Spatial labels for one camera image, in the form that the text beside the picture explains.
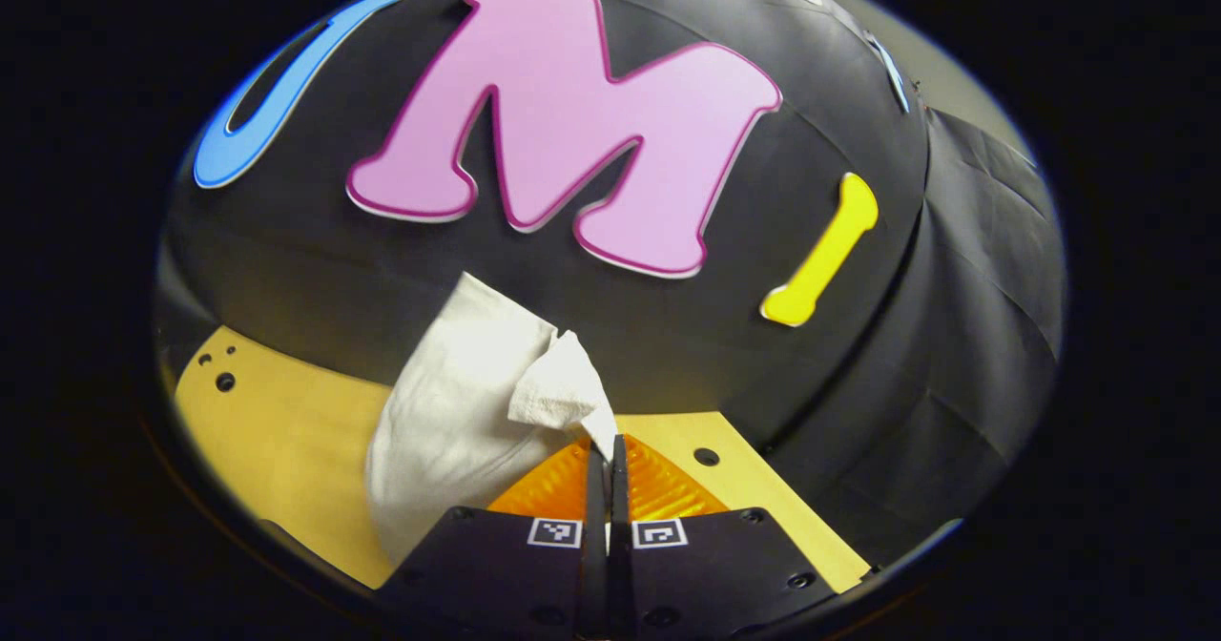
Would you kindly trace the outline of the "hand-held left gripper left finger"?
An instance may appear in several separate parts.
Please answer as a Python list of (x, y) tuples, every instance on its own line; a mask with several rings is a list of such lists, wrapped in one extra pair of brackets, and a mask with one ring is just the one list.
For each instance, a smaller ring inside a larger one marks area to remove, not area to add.
[(608, 639), (603, 457), (575, 448), (581, 519), (452, 505), (379, 588), (383, 614), (415, 640)]

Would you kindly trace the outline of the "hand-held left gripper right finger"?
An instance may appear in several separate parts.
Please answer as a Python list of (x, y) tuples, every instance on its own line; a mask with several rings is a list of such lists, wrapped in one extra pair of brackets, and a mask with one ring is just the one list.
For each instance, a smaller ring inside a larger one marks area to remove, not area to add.
[(632, 519), (628, 438), (610, 463), (610, 640), (734, 640), (838, 593), (763, 507)]

